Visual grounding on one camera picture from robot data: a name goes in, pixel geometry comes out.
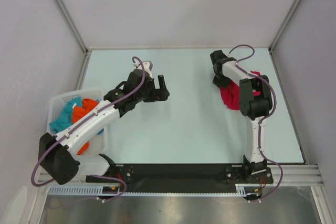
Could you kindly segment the magenta t shirt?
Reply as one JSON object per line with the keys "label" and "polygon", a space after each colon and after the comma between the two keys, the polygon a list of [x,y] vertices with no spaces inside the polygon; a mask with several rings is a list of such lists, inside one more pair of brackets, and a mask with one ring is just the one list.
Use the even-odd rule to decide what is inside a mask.
{"label": "magenta t shirt", "polygon": [[219,87],[223,103],[231,110],[239,111],[239,86],[229,81],[226,87]]}

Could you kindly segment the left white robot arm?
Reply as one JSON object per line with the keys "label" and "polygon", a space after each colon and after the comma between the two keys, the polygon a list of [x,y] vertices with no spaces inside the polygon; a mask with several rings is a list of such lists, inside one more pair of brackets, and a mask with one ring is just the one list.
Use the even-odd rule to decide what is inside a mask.
{"label": "left white robot arm", "polygon": [[127,81],[110,90],[98,105],[66,130],[39,140],[38,165],[60,185],[70,182],[77,174],[98,175],[103,181],[115,178],[116,169],[100,153],[78,155],[82,146],[108,124],[115,122],[140,102],[166,101],[170,95],[163,75],[155,87],[150,71],[135,69]]}

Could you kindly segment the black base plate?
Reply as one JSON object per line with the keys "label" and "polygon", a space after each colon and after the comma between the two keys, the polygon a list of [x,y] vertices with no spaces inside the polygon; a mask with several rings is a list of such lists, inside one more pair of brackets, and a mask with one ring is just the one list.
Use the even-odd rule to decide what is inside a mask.
{"label": "black base plate", "polygon": [[273,184],[271,169],[248,175],[241,164],[116,164],[104,174],[122,178],[128,193],[232,193],[236,184]]}

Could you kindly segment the teal t shirt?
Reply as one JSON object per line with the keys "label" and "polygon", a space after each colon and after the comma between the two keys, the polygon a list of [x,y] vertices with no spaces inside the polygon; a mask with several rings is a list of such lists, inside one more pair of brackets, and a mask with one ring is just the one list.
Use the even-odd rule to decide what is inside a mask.
{"label": "teal t shirt", "polygon": [[52,133],[56,134],[70,127],[72,124],[72,110],[73,106],[82,105],[82,98],[76,97],[66,103],[60,112],[60,115],[51,123],[49,127]]}

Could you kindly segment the white plastic laundry basket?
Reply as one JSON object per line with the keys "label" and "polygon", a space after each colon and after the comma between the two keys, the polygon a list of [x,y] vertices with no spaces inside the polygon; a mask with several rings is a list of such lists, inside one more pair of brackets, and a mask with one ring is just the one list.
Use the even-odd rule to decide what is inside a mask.
{"label": "white plastic laundry basket", "polygon": [[[59,115],[66,103],[76,97],[81,97],[82,99],[93,99],[102,101],[103,99],[103,90],[101,88],[93,89],[81,89],[72,92],[67,92],[61,95],[54,97],[50,103],[48,120],[47,120],[47,132],[56,135],[51,132],[49,123],[54,121]],[[102,154],[107,147],[107,130],[103,129],[103,133],[100,135],[94,135],[89,142],[89,148],[80,156],[85,155],[98,155]]]}

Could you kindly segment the orange t shirt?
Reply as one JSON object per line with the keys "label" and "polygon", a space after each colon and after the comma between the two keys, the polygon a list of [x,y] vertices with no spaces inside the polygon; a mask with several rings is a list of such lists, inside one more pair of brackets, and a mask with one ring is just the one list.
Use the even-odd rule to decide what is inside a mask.
{"label": "orange t shirt", "polygon": [[[92,99],[82,99],[82,105],[73,106],[72,110],[72,124],[78,122],[82,117],[87,115],[91,110],[93,110],[99,103],[98,100]],[[97,135],[103,133],[103,129],[100,130]],[[81,149],[78,151],[77,155],[82,155],[89,148],[89,142],[84,144]]]}

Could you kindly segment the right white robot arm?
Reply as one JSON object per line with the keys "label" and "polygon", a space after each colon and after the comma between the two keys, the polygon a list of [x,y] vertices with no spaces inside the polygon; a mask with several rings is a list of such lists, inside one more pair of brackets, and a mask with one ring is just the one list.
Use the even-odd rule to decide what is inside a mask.
{"label": "right white robot arm", "polygon": [[226,56],[222,50],[213,51],[210,58],[214,70],[213,84],[221,89],[227,89],[231,83],[238,86],[239,111],[247,122],[242,177],[254,183],[267,169],[262,143],[266,118],[273,108],[268,77],[242,68],[235,58]]}

